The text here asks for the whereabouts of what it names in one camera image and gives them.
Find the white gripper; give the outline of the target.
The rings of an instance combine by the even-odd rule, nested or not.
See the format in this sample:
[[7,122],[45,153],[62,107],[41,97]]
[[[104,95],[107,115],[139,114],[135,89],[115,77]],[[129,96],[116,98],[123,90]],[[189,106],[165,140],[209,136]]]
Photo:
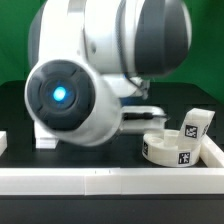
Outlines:
[[156,106],[124,106],[119,131],[125,134],[146,133],[165,128],[166,113]]

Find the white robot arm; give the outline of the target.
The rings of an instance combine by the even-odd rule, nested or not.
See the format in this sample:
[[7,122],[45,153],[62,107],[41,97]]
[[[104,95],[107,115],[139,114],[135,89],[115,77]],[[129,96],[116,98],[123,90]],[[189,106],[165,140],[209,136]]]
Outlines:
[[56,138],[97,146],[121,132],[162,129],[150,79],[186,58],[191,21],[183,0],[46,0],[29,32],[24,99],[33,121]]

